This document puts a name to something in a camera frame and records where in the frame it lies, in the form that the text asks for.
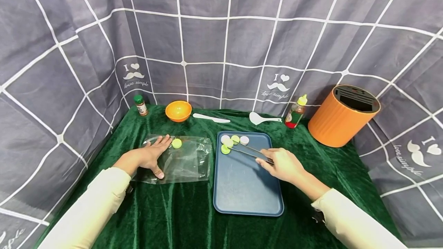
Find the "bottle label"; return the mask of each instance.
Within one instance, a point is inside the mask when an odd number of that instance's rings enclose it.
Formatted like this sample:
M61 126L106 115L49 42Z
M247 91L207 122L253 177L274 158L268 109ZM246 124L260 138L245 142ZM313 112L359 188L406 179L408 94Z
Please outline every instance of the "bottle label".
M136 105L140 115L146 115L148 113L148 109L146 109L146 105Z
M290 110L288 115L286 116L285 124L287 127L294 129L297 126L297 124L300 122L302 117L303 117L302 113L296 113Z

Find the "tongs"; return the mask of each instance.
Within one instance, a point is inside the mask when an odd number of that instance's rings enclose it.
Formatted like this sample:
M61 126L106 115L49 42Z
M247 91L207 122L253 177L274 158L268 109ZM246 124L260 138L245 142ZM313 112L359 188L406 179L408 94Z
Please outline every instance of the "tongs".
M251 150L254 150L254 151L256 151L256 152L259 152L260 154L263 155L263 153L260 152L260 151L257 150L257 149L254 149L254 148L252 148L252 147L249 147L249 146L247 146L247 145L244 145L244 144L242 144L242 143L239 143L239 142L234 141L234 145L237 145L237 144L241 144L241 145L243 145L244 147L247 147L247 148L249 148L249 149L251 149ZM235 149L234 147L232 147L232 148L230 148L230 149L231 149L231 150L234 150L234 151L237 151L237 152L240 152L240 153L243 153L243 154L245 154L245 155L248 155L248 156L254 157L254 158L256 158L256 159L257 159L257 158L260 158L260 157L254 156L253 154L246 153L246 152L244 152L244 151L242 151L242 150ZM263 161L267 162L267 163L270 164L270 165L274 165L274 161L272 161L272 159L269 159L268 157L266 157L266 159L263 159L263 158L260 158L260 159L262 159Z

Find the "green velvet tablecloth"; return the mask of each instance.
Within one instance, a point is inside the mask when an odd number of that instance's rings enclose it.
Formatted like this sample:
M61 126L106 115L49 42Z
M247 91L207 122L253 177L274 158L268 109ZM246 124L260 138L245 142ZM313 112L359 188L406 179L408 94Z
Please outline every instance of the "green velvet tablecloth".
M267 133L273 147L283 147L295 153L307 171L340 191L400 237L352 144L342 148L326 147L312 138L306 121L296 129L288 129L283 123L276 122L255 126L246 112L195 109L204 115L230 119L231 123L218 124L193 117L183 123L173 123L165 116L164 106L148 108L146 117L139 116L134 107L129 110L48 230L102 169L111 167L126 151L140 147L147 134L169 133L211 139L210 180L163 185L132 182L133 193L126 196L105 226L95 249L344 248L323 223L317 224L312 219L309 199L286 182L281 182L285 212L280 217L220 214L214 209L213 167L217 133L231 130Z

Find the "orange bowl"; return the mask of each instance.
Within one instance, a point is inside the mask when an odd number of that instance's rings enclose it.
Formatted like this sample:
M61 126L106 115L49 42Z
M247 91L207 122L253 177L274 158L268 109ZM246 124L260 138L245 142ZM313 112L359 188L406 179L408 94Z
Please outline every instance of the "orange bowl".
M166 107L166 116L176 123L181 123L191 115L191 104L186 101L174 101Z

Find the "sauce bottle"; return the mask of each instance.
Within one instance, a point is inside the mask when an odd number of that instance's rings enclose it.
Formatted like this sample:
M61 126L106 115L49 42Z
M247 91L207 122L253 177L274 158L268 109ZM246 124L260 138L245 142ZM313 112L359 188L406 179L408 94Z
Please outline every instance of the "sauce bottle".
M285 119L285 125L291 129L294 129L300 119L302 119L305 112L305 105L307 103L306 95L298 98L297 103L292 104L291 109Z
M139 114L142 117L148 114L148 109L146 108L145 101L141 95L136 95L134 97L134 102L136 103Z

